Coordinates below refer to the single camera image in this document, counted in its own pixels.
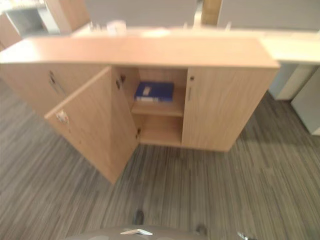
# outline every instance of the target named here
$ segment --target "closed cabinet door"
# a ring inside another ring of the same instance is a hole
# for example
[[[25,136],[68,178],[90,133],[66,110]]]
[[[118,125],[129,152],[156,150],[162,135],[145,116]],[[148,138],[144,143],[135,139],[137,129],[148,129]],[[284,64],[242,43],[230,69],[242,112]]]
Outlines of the closed cabinet door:
[[[45,119],[112,183],[138,145],[119,75],[111,67],[92,77]]]
[[[228,151],[276,73],[274,68],[189,68],[182,145]]]
[[[41,116],[82,86],[105,65],[21,63],[1,66],[6,83]]]

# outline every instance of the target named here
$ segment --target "wooden shelf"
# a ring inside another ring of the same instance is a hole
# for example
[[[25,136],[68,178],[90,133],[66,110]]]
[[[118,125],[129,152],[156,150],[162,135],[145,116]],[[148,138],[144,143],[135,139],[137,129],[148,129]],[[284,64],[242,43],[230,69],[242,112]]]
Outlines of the wooden shelf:
[[[172,102],[135,101],[131,112],[134,114],[183,117],[185,111],[186,88],[173,90]]]
[[[183,118],[147,115],[140,133],[142,144],[181,146]]]

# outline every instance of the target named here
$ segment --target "blue binder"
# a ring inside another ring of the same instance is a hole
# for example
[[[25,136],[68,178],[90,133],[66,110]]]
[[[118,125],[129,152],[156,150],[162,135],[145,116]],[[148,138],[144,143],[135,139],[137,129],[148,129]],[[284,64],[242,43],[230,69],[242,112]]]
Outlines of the blue binder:
[[[174,84],[172,82],[140,82],[134,99],[146,102],[172,102]]]

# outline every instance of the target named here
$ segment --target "striped carpet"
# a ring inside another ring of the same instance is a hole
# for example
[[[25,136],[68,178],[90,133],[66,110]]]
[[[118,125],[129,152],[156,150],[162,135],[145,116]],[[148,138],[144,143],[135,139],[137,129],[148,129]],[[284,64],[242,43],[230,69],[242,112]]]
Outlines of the striped carpet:
[[[212,240],[320,239],[320,137],[266,94],[228,153],[140,145],[115,185],[0,81],[0,239],[130,224]]]

